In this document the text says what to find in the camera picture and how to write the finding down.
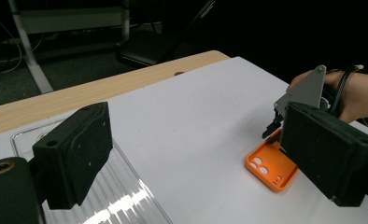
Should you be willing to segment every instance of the clear plastic tray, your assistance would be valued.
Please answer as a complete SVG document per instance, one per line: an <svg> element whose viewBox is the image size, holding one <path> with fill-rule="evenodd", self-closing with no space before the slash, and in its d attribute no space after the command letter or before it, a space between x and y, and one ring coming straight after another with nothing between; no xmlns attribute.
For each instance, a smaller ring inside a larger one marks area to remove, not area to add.
<svg viewBox="0 0 368 224"><path fill-rule="evenodd" d="M58 126L63 119L14 134L15 154L33 158L33 144ZM50 223L172 223L114 141L108 161L95 178L81 206L70 210L50 210L42 204Z"/></svg>

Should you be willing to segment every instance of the human hand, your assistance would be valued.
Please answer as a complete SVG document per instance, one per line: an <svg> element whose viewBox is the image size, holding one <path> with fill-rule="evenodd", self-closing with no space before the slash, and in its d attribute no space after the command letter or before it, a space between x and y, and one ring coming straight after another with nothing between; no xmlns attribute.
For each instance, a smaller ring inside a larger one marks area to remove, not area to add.
<svg viewBox="0 0 368 224"><path fill-rule="evenodd" d="M287 87L291 90L298 82L307 77L312 71L302 73L295 77ZM324 78L324 83L334 89L337 89L339 81L344 72L331 72ZM352 73L345 84L342 95L342 112L339 119L350 123L356 119L368 120L368 75L361 73Z"/></svg>

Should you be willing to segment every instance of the black chair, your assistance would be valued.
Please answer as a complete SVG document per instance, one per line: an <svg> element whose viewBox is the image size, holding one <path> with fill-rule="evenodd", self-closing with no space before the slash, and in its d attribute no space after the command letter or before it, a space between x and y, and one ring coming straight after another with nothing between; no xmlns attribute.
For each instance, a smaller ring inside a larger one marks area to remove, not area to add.
<svg viewBox="0 0 368 224"><path fill-rule="evenodd" d="M186 28L176 37L149 30L133 33L130 38L117 44L116 58L119 62L135 68L147 67L201 52L199 47L186 43L190 35L203 24L205 15L214 6L215 0L207 0Z"/></svg>

